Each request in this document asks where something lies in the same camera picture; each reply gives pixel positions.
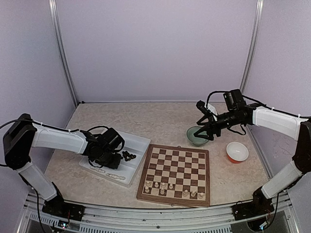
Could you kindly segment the white plastic divided tray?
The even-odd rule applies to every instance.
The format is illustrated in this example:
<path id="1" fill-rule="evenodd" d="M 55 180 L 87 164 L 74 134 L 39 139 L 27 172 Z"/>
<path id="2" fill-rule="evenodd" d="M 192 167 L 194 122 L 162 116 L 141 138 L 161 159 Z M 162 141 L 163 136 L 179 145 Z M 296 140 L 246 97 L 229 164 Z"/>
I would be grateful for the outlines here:
<path id="1" fill-rule="evenodd" d="M 79 162 L 79 166 L 104 179 L 107 179 L 111 182 L 114 182 L 118 185 L 122 185 L 125 187 L 130 187 L 134 177 L 136 176 L 138 169 L 140 168 L 141 164 L 142 164 L 142 160 L 145 156 L 145 153 L 150 145 L 151 140 L 149 138 L 145 138 L 145 137 L 140 137 L 137 135 L 133 135 L 130 133 L 125 133 L 122 131 L 118 131 L 118 133 L 121 135 L 121 137 L 125 140 L 125 145 L 123 147 L 123 149 L 120 151 L 120 154 L 122 154 L 123 151 L 128 151 L 131 154 L 136 155 L 136 158 L 126 162 L 124 159 L 121 159 L 120 165 L 117 169 L 110 169 L 107 167 L 102 167 L 101 169 L 105 170 L 106 173 L 102 174 L 99 172 L 95 172 L 93 170 L 90 169 L 90 167 L 92 167 L 89 163 L 88 163 L 88 159 L 86 157 L 83 157 L 80 162 Z M 111 174 L 116 174 L 119 176 L 125 176 L 126 179 L 124 181 L 122 180 L 115 180 L 112 178 L 107 177 L 107 173 L 111 173 Z"/>

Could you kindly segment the wooden chess board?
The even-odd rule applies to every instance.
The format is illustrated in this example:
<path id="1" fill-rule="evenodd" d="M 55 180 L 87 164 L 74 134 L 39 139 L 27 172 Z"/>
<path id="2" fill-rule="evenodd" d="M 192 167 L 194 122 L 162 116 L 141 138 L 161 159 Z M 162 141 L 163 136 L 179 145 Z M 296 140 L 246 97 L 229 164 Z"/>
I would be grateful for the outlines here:
<path id="1" fill-rule="evenodd" d="M 155 188 L 155 182 L 159 183 L 159 188 Z M 161 183 L 166 184 L 164 195 L 160 194 Z M 174 184 L 173 190 L 169 189 L 171 183 Z M 150 188 L 149 193 L 145 192 L 145 186 Z M 186 189 L 189 195 L 184 197 L 183 191 Z M 195 197 L 190 196 L 192 190 L 196 191 Z M 201 192 L 205 195 L 199 199 Z M 146 153 L 137 199 L 177 206 L 209 207 L 208 150 L 151 144 Z"/>

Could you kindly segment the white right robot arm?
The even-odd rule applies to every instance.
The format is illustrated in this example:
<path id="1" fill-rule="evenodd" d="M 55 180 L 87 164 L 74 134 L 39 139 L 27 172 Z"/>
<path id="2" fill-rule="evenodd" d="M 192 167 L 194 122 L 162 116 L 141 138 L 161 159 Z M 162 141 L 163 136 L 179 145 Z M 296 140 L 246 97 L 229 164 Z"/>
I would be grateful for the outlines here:
<path id="1" fill-rule="evenodd" d="M 196 107 L 203 113 L 203 117 L 197 121 L 200 129 L 194 133 L 195 137 L 212 141 L 214 137 L 221 135 L 222 129 L 230 130 L 235 125 L 255 125 L 284 134 L 297 142 L 292 160 L 271 180 L 254 191 L 252 201 L 232 207 L 235 220 L 273 212 L 276 207 L 272 204 L 272 198 L 294 186 L 311 170 L 311 119 L 276 110 L 258 100 L 247 104 L 248 97 L 239 89 L 221 93 L 228 109 L 226 113 L 217 114 L 208 101 L 197 102 Z"/>

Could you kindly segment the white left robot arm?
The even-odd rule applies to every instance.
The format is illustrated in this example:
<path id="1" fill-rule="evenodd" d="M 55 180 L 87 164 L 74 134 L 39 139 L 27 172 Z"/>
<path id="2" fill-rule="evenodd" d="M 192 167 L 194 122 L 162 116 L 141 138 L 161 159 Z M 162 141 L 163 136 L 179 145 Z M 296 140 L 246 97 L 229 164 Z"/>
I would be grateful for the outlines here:
<path id="1" fill-rule="evenodd" d="M 90 130 L 66 130 L 34 121 L 29 114 L 9 121 L 11 126 L 3 136 L 5 166 L 18 172 L 23 181 L 43 199 L 42 211 L 53 216 L 80 221 L 85 207 L 64 200 L 57 186 L 32 163 L 31 148 L 48 148 L 70 151 L 88 158 L 99 168 L 117 169 L 125 141 L 113 128 L 104 133 Z"/>

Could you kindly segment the pile of dark chess pieces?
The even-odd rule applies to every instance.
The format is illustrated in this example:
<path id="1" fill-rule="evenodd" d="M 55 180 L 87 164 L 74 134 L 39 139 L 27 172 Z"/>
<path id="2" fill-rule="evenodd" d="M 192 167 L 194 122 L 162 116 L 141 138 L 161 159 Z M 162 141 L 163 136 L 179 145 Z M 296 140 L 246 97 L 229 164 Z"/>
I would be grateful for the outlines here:
<path id="1" fill-rule="evenodd" d="M 136 155 L 131 154 L 128 151 L 123 151 L 122 156 L 126 162 L 131 161 L 136 158 Z"/>

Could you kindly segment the white queen piece lying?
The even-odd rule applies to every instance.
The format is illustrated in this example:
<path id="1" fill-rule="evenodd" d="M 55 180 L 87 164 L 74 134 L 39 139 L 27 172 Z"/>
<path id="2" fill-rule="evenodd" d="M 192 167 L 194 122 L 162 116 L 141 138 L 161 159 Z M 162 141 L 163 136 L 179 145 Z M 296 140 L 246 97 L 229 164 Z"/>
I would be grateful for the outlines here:
<path id="1" fill-rule="evenodd" d="M 93 170 L 93 171 L 95 171 L 95 172 L 102 173 L 102 174 L 106 173 L 105 170 L 103 170 L 103 169 L 101 169 L 101 168 L 99 168 L 99 167 L 90 167 L 90 169 Z"/>

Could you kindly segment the green ceramic bowl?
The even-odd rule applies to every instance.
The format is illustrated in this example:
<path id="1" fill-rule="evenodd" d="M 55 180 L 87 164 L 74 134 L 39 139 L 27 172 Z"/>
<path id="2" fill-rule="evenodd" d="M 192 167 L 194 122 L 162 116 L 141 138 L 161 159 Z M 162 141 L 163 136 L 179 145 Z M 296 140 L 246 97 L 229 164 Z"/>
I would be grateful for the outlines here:
<path id="1" fill-rule="evenodd" d="M 186 132 L 186 137 L 189 143 L 195 147 L 201 147 L 205 145 L 209 140 L 204 139 L 204 138 L 199 138 L 194 136 L 194 133 L 197 132 L 200 129 L 199 126 L 193 126 L 190 127 L 187 132 Z"/>

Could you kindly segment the orange white bowl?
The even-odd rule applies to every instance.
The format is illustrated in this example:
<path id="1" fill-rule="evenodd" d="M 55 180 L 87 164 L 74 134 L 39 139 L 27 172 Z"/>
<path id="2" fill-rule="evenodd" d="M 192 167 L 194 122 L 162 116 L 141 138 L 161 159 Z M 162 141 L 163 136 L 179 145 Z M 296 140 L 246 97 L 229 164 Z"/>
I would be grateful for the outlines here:
<path id="1" fill-rule="evenodd" d="M 236 164 L 244 162 L 249 156 L 247 147 L 239 142 L 229 143 L 226 147 L 226 153 L 229 161 Z"/>

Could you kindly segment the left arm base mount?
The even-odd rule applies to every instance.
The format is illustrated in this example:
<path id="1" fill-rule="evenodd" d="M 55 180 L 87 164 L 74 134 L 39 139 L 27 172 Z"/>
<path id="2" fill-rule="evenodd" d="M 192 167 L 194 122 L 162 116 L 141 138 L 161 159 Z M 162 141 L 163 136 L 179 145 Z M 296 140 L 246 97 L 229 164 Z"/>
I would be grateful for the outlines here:
<path id="1" fill-rule="evenodd" d="M 85 206 L 63 200 L 45 201 L 42 208 L 42 212 L 46 214 L 76 221 L 82 220 L 84 211 Z"/>

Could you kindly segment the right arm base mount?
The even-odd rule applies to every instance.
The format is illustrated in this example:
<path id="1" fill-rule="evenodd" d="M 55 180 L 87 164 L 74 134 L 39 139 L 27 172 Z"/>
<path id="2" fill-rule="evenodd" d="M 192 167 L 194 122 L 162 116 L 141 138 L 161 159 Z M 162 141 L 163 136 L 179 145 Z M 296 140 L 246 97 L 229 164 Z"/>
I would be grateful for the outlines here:
<path id="1" fill-rule="evenodd" d="M 235 220 L 243 220 L 260 215 L 265 215 L 273 212 L 274 206 L 271 201 L 259 203 L 257 201 L 244 202 L 241 201 L 234 204 L 232 207 Z"/>

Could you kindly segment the front aluminium rail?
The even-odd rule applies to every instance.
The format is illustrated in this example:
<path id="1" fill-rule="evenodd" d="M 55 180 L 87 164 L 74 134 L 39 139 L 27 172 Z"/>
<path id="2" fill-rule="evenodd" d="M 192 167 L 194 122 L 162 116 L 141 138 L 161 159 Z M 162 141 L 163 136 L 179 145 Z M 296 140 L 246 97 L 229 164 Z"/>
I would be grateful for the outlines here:
<path id="1" fill-rule="evenodd" d="M 251 220 L 235 220 L 231 206 L 235 203 L 214 205 L 208 208 L 169 208 L 169 209 L 132 209 L 109 207 L 96 204 L 84 205 L 85 211 L 81 221 L 70 220 L 66 232 L 77 233 L 126 233 L 126 232 L 197 232 L 226 233 L 232 232 L 234 224 L 241 223 L 246 230 Z M 64 218 L 40 213 L 41 221 L 48 226 L 60 228 L 58 223 Z M 21 221 L 17 232 L 25 232 L 30 220 L 38 221 L 37 198 L 29 193 L 22 208 Z M 271 227 L 264 233 L 301 233 L 296 214 L 287 193 L 279 195 L 278 209 Z"/>

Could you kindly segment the right aluminium frame post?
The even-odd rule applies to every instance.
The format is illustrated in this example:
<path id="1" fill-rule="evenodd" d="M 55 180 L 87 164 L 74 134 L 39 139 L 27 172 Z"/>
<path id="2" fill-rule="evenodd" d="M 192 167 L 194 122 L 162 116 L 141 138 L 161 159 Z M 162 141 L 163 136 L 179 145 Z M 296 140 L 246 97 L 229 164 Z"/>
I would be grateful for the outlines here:
<path id="1" fill-rule="evenodd" d="M 253 29 L 252 29 L 252 33 L 251 33 L 250 45 L 249 45 L 249 49 L 248 49 L 245 67 L 243 70 L 242 81 L 240 84 L 240 91 L 242 94 L 245 93 L 245 90 L 247 87 L 247 82 L 249 79 L 251 66 L 252 66 L 255 51 L 256 51 L 256 45 L 257 45 L 257 40 L 258 40 L 258 36 L 259 36 L 263 6 L 264 6 L 264 0 L 257 0 Z"/>

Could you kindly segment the aluminium frame post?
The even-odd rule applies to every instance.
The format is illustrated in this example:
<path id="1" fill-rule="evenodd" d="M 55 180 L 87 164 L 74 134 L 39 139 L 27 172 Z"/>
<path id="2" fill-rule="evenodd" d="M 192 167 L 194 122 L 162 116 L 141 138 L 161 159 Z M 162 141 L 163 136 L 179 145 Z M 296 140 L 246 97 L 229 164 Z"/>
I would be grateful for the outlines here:
<path id="1" fill-rule="evenodd" d="M 66 58 L 64 43 L 62 40 L 59 16 L 58 16 L 58 11 L 57 11 L 57 4 L 55 0 L 49 0 L 49 8 L 50 8 L 50 13 L 52 17 L 52 24 L 54 28 L 54 33 L 55 33 L 57 48 L 58 48 L 58 52 L 59 52 L 59 56 L 61 60 L 61 65 L 62 65 L 64 75 L 65 75 L 65 80 L 69 88 L 69 93 L 70 93 L 72 102 L 74 106 L 77 107 L 79 105 L 79 100 L 78 100 L 77 93 L 76 93 L 74 83 L 73 83 L 73 79 L 71 77 L 71 73 L 69 70 L 68 60 Z"/>
<path id="2" fill-rule="evenodd" d="M 264 6 L 264 0 L 257 0 L 253 29 L 252 29 L 252 33 L 251 33 L 250 45 L 249 45 L 249 49 L 248 49 L 245 67 L 243 70 L 242 81 L 240 84 L 240 91 L 242 94 L 245 93 L 245 90 L 247 87 L 247 82 L 249 79 L 251 66 L 252 66 L 255 51 L 256 51 L 256 45 L 257 45 L 257 40 L 258 40 L 258 36 L 259 36 L 263 6 Z"/>

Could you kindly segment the left aluminium frame post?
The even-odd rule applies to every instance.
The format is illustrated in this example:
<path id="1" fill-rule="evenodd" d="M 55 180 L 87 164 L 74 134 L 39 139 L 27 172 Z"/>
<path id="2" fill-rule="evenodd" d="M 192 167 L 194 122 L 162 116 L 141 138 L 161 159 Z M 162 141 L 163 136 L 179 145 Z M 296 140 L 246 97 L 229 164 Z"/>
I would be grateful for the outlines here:
<path id="1" fill-rule="evenodd" d="M 54 33 L 55 33 L 57 48 L 58 48 L 58 52 L 59 52 L 59 56 L 61 60 L 61 65 L 62 65 L 64 75 L 65 75 L 65 80 L 69 88 L 69 93 L 70 93 L 72 102 L 74 106 L 77 107 L 79 105 L 79 100 L 78 100 L 77 93 L 76 93 L 74 83 L 73 83 L 73 79 L 71 77 L 71 73 L 69 70 L 68 60 L 66 58 L 64 43 L 62 40 L 59 16 L 58 16 L 58 11 L 57 11 L 57 4 L 55 0 L 49 0 L 49 8 L 50 8 L 50 13 L 52 17 L 52 24 L 54 28 Z"/>

